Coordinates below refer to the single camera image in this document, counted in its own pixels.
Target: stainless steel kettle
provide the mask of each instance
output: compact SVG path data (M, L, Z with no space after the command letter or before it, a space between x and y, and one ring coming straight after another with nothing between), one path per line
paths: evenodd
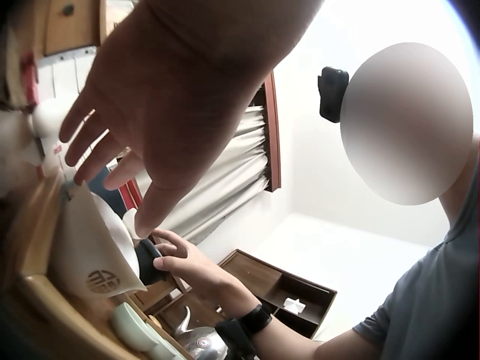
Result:
M210 326L200 326L187 330L190 322L190 308L185 306L185 318L175 329L173 337L195 360L224 360L227 345L216 330Z

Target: kettle spout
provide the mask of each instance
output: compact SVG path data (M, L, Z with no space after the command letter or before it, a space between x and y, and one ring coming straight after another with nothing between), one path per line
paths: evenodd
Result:
M187 327L188 327L188 323L190 322L190 315L191 315L190 308L188 306L185 306L185 311L186 311L185 318L182 320L180 325L178 325L177 328L175 329L173 333L173 337L176 337L178 335L181 335L187 332Z

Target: black cup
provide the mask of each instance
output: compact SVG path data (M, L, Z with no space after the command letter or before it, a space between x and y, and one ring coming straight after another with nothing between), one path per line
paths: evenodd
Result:
M152 285L167 279L168 271L157 270L153 266L153 260L162 254L149 239L141 239L135 252L140 266L140 280L144 285Z

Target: printed symbol on pitcher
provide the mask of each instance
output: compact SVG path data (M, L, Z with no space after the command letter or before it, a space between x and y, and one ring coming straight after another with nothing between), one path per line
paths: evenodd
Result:
M199 348L208 349L212 346L212 340L207 337L201 337L197 340L197 345Z
M109 293L116 290L119 285L120 279L107 270L96 270L88 275L87 287L97 294Z

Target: white curtain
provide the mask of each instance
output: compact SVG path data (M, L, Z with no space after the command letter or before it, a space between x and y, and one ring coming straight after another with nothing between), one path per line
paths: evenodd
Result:
M264 190L267 156L262 107L247 108L235 136L198 184L177 204L159 228L198 244L228 216ZM145 195L151 179L136 178Z

